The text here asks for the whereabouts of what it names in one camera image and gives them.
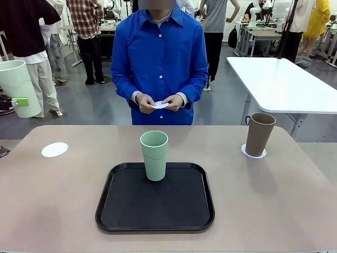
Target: black bag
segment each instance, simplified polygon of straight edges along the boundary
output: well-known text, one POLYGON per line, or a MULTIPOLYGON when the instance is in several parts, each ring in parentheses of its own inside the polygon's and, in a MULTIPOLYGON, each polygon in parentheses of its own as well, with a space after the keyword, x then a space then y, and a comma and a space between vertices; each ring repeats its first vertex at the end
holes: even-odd
POLYGON ((228 46, 230 46, 231 48, 236 48, 236 44, 237 44, 237 30, 235 26, 228 36, 228 46))

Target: white paper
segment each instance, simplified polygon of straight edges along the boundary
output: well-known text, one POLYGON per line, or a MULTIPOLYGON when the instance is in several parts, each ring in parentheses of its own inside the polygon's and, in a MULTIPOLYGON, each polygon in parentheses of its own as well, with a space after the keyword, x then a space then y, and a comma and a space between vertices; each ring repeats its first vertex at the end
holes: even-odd
POLYGON ((259 156, 259 157, 253 157, 253 156, 247 154, 247 153, 246 153, 246 143, 243 144, 243 145, 241 146, 241 151, 242 151, 242 153, 244 153, 246 156, 248 156, 248 157, 250 157, 250 158, 255 158, 255 159, 264 158, 264 157, 267 155, 267 151, 266 151, 265 149, 263 150, 262 155, 259 156))
POLYGON ((162 104, 162 101, 158 101, 155 104, 156 104, 156 106, 152 106, 152 105, 150 105, 150 106, 154 109, 163 109, 163 108, 165 108, 169 105, 169 103, 162 104))
POLYGON ((43 148, 41 155, 47 158, 58 157, 68 150, 68 144, 64 142, 55 142, 43 148))

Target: yellow jacket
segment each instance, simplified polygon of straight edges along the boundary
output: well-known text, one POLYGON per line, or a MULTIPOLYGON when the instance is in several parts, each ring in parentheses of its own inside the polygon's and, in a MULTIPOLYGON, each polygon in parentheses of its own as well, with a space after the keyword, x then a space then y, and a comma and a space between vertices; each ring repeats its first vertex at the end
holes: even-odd
POLYGON ((330 11, 329 0, 316 0, 316 9, 311 13, 309 25, 303 38, 316 38, 323 34, 325 24, 330 20, 330 11))

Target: brown cup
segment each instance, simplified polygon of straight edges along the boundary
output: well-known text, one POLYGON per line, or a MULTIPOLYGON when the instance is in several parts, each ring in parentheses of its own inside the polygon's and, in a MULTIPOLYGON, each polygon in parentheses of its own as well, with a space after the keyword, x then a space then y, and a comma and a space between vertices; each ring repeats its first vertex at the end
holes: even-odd
POLYGON ((250 116, 249 130, 246 143, 246 153, 252 157, 259 157, 268 142, 269 136, 274 128, 276 119, 266 113, 253 113, 250 116))

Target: light green cup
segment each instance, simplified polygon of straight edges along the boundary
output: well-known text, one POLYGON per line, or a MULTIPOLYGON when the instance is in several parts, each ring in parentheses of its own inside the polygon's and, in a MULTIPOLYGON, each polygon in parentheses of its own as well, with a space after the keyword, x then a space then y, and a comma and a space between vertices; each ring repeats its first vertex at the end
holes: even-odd
POLYGON ((0 87, 10 98, 28 98, 28 106, 14 107, 20 118, 30 118, 41 112, 25 62, 0 63, 0 87))
POLYGON ((146 176, 151 181, 165 177, 168 140, 166 133, 161 131, 150 131, 141 136, 146 176))

